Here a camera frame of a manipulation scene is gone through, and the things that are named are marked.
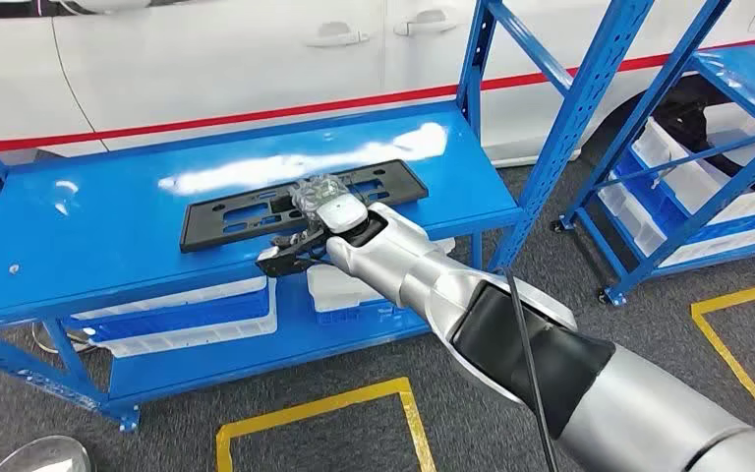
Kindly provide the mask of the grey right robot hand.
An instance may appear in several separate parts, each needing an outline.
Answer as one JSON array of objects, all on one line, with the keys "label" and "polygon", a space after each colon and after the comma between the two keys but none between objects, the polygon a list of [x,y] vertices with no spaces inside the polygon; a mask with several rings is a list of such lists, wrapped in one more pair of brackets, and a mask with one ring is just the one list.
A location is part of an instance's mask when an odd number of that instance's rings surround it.
[{"label": "grey right robot hand", "polygon": [[307,221],[307,231],[317,232],[323,229],[318,216],[319,208],[336,199],[350,194],[350,189],[335,175],[321,174],[297,180],[288,187],[288,194],[295,208]]}]

